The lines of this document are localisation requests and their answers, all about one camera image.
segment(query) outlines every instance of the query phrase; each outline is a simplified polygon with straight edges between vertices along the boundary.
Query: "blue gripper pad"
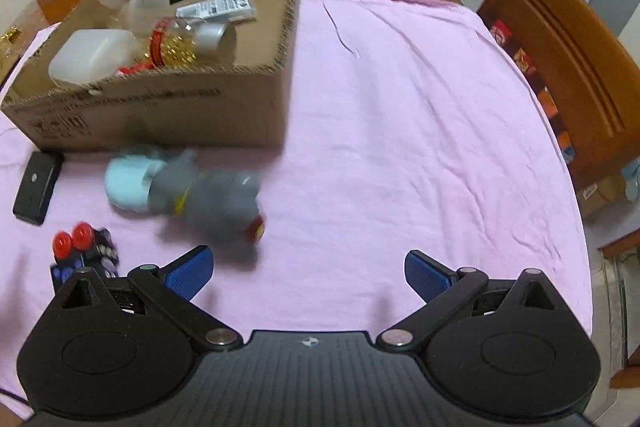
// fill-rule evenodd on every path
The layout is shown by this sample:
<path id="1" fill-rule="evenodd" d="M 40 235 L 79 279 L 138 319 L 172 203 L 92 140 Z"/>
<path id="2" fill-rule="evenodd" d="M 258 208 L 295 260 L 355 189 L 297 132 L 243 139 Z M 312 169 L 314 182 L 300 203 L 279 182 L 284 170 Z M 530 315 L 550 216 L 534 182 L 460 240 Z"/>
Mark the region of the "blue gripper pad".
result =
<path id="1" fill-rule="evenodd" d="M 411 288 L 428 303 L 451 288 L 455 272 L 434 260 L 429 263 L 422 252 L 409 252 L 404 258 L 404 278 Z"/>
<path id="2" fill-rule="evenodd" d="M 186 262 L 167 273 L 164 285 L 190 301 L 213 275 L 213 253 L 204 247 Z"/>

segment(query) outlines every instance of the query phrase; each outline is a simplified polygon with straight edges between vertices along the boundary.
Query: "black cable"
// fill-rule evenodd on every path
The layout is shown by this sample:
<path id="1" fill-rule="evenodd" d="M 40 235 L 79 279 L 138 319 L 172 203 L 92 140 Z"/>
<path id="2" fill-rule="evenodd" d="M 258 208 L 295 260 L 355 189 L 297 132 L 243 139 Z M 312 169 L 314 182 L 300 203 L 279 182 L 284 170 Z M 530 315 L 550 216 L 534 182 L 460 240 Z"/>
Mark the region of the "black cable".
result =
<path id="1" fill-rule="evenodd" d="M 21 404 L 26 405 L 27 407 L 31 407 L 29 402 L 26 401 L 23 397 L 18 396 L 17 394 L 12 393 L 11 391 L 7 391 L 6 389 L 2 389 L 1 387 L 0 387 L 0 394 L 4 394 L 7 398 L 11 398 L 16 402 L 20 402 Z"/>

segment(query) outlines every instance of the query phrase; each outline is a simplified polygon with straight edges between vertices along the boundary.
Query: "ribbed gray surface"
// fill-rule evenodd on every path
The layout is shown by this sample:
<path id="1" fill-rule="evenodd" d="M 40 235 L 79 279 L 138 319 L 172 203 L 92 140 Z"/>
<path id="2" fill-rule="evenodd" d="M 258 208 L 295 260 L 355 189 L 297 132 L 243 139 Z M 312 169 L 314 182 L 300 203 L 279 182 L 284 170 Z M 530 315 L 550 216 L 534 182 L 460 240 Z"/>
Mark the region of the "ribbed gray surface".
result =
<path id="1" fill-rule="evenodd" d="M 76 427 L 87 423 L 41 414 L 28 425 Z M 193 378 L 155 409 L 94 425 L 481 427 L 499 424 L 446 402 L 428 384 L 414 359 L 377 350 L 364 333 L 257 331 L 239 351 L 207 355 Z M 572 417 L 554 425 L 579 427 L 588 423 Z"/>

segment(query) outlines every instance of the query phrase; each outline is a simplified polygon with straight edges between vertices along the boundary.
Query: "pink tablecloth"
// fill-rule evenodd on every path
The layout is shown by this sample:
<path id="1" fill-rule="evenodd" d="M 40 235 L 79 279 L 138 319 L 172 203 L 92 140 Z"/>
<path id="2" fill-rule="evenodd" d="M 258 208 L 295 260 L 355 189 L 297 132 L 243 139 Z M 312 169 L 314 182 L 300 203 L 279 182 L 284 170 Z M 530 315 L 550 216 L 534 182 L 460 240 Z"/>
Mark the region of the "pink tablecloth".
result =
<path id="1" fill-rule="evenodd" d="M 537 100 L 475 13 L 436 0 L 301 0 L 281 153 L 209 150 L 203 166 L 262 172 L 254 263 L 218 256 L 194 302 L 237 328 L 368 330 L 421 306 L 402 261 L 513 278 L 542 268 L 591 331 L 584 234 Z M 12 204 L 32 144 L 0 115 L 0 387 L 52 296 L 50 241 L 80 219 L 108 227 L 121 273 L 201 242 L 180 221 L 131 217 L 102 190 L 108 155 L 71 155 L 47 219 Z M 18 410 L 13 403 L 10 407 Z"/>

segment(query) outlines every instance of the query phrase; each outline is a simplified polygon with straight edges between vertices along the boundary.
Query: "black power bank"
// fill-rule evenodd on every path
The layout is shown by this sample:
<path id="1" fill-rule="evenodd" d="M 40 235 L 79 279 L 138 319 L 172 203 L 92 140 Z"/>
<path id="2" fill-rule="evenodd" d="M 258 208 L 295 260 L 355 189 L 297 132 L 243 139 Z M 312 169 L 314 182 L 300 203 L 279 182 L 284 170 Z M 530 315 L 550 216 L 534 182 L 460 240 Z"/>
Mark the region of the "black power bank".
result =
<path id="1" fill-rule="evenodd" d="M 47 215 L 62 162 L 65 157 L 55 152 L 34 152 L 15 196 L 14 216 L 33 225 L 41 225 Z"/>

